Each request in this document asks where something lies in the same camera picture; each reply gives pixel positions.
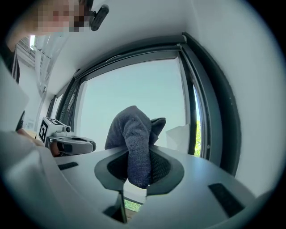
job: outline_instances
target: green foliage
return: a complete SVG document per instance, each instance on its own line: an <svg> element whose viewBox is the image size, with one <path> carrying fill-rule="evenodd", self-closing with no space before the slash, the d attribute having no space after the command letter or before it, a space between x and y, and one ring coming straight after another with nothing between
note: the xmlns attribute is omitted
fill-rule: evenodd
<svg viewBox="0 0 286 229"><path fill-rule="evenodd" d="M200 155L201 155L201 122L197 120L195 156L200 157Z"/></svg>
<svg viewBox="0 0 286 229"><path fill-rule="evenodd" d="M140 207L141 207L140 204L133 203L133 202L128 201L126 199L124 200L124 205L125 205L125 208L132 210L134 212L138 212Z"/></svg>

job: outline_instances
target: glass pane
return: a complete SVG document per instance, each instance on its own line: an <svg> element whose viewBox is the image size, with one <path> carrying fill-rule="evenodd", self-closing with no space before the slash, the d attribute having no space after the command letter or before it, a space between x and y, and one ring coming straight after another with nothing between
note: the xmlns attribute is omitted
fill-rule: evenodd
<svg viewBox="0 0 286 229"><path fill-rule="evenodd" d="M137 106L150 119L166 118L155 145L167 147L166 131L185 125L185 102L178 59L119 68L87 81L78 132L104 150L114 117Z"/></svg>

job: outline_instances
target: gray cloth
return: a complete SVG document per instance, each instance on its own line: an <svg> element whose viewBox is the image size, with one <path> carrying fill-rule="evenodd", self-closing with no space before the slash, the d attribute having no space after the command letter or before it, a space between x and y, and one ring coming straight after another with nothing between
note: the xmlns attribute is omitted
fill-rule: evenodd
<svg viewBox="0 0 286 229"><path fill-rule="evenodd" d="M149 145L158 140L166 124L165 118L150 120L136 106L121 111L111 123L105 149L126 145L128 155L128 180L140 188L150 184L151 160Z"/></svg>

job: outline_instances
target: window frame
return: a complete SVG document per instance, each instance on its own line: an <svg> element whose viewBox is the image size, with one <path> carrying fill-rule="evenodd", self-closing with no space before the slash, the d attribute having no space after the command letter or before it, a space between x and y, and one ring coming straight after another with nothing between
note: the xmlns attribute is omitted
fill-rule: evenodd
<svg viewBox="0 0 286 229"><path fill-rule="evenodd" d="M184 35L137 41L108 52L95 60L93 64L78 69L67 86L59 105L56 119L66 125L70 125L72 131L74 131L75 117L79 116L78 112L80 110L77 102L82 98L83 90L80 90L80 88L84 81L127 65L174 58L176 55L171 55L174 52L177 53L181 64L186 124L190 124L191 126L188 154L194 155L196 142L197 124L194 86L198 92L198 101L200 101L199 110L202 123L201 157L220 166L222 155L222 123L218 102L207 73L190 47L186 44L186 37Z"/></svg>
<svg viewBox="0 0 286 229"><path fill-rule="evenodd" d="M46 114L46 116L47 116L48 118L50 118L50 116L51 116L51 114L52 114L52 112L53 112L54 104L55 104L55 102L56 102L57 99L58 99L58 98L56 97L56 95L54 95L54 97L52 98L52 100L51 100L51 102L50 102L49 109L48 109L48 112L47 112L47 114Z"/></svg>
<svg viewBox="0 0 286 229"><path fill-rule="evenodd" d="M223 71L198 41L184 32L186 44L197 56L214 89L221 114L223 147L220 168L235 176L240 160L241 128L236 98Z"/></svg>

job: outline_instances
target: window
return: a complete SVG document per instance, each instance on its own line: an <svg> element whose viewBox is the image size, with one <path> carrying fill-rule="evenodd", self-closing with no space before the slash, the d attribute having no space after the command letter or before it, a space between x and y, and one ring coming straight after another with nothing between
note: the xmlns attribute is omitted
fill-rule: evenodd
<svg viewBox="0 0 286 229"><path fill-rule="evenodd" d="M156 145L167 147L166 132L185 125L178 58L133 64L88 80L76 132L93 139L97 151L104 150L114 117L133 105L150 119L166 118Z"/></svg>
<svg viewBox="0 0 286 229"><path fill-rule="evenodd" d="M29 68L35 69L35 55L35 50L30 48L30 36L25 37L18 42L17 57Z"/></svg>

